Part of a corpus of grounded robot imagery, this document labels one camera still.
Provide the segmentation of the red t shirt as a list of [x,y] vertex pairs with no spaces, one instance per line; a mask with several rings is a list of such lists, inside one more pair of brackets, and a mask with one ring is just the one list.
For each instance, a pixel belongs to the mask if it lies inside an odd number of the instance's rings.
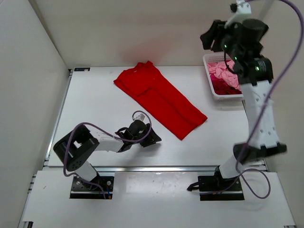
[[124,70],[114,80],[114,84],[179,140],[183,140],[208,119],[151,61]]

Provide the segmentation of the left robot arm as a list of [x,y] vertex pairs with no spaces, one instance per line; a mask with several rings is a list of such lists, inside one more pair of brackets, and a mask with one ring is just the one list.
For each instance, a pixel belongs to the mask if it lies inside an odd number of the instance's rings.
[[53,151],[65,165],[65,171],[72,172],[80,178],[80,183],[90,191],[106,190],[106,183],[88,162],[88,158],[95,151],[124,152],[132,145],[140,144],[148,147],[162,139],[151,128],[150,123],[135,119],[129,127],[120,128],[111,136],[93,136],[85,126],[79,126],[74,134],[68,133],[53,146]]

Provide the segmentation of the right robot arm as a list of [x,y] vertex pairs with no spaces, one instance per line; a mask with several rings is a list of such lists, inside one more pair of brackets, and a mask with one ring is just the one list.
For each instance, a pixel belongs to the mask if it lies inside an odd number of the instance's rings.
[[260,40],[267,31],[268,26],[258,19],[245,19],[228,26],[217,19],[200,36],[204,49],[223,51],[224,57],[234,61],[232,72],[237,75],[243,95],[249,136],[246,142],[234,144],[232,157],[216,167],[214,175],[191,184],[188,191],[211,187],[214,194],[222,193],[248,170],[248,163],[287,151],[276,133],[269,96],[274,78],[272,64],[261,54]]

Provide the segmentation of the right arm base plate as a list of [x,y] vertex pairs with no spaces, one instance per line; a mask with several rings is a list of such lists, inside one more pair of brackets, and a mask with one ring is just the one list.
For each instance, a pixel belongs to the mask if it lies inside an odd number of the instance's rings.
[[200,201],[243,201],[245,200],[239,178],[218,185],[214,176],[198,176]]

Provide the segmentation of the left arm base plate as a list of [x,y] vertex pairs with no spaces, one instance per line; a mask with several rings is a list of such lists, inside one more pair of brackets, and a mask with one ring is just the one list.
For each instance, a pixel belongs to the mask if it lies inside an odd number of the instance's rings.
[[113,198],[114,190],[114,173],[99,173],[98,175],[98,179],[93,182],[100,185],[103,188],[103,191],[101,191],[98,186],[85,183],[81,181],[78,176],[74,176],[69,197],[71,199],[111,200]]

